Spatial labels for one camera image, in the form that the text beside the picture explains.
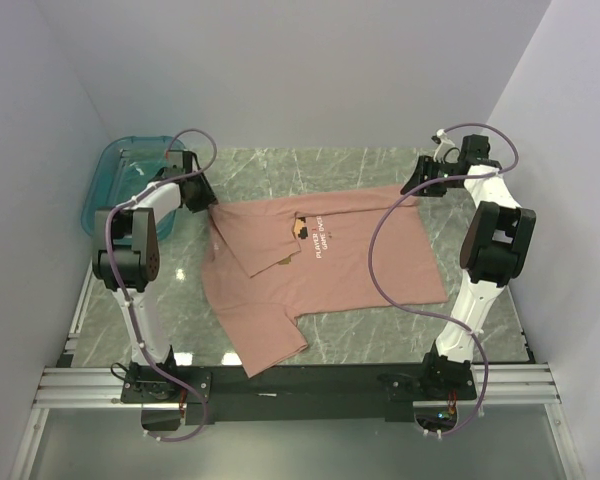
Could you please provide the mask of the pink t shirt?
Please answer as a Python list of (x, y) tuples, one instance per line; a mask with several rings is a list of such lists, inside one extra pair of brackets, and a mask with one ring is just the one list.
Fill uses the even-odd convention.
[(300, 316), (448, 296), (416, 201), (396, 186), (220, 203), (209, 210), (206, 298), (248, 377), (307, 346)]

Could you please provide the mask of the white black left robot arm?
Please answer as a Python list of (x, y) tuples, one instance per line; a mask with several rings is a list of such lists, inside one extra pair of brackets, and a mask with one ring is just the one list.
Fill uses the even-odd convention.
[(217, 199), (194, 152), (171, 150), (168, 157), (169, 164), (140, 192), (96, 211), (92, 271), (114, 296), (130, 337), (122, 399), (204, 404), (209, 379), (179, 374), (158, 319), (152, 283), (160, 270), (158, 224), (180, 208), (198, 213)]

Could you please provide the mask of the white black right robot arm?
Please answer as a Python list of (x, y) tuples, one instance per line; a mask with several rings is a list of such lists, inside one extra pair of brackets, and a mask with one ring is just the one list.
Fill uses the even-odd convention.
[(447, 399), (473, 392), (475, 338), (495, 300), (523, 269), (536, 213), (509, 192), (500, 163), (490, 158), (488, 137), (468, 135), (456, 146), (440, 129), (432, 140), (434, 154), (418, 158), (401, 192), (416, 189), (417, 196), (442, 197), (450, 188), (463, 188), (476, 207), (460, 249), (462, 280), (452, 320), (425, 355), (418, 377), (424, 395)]

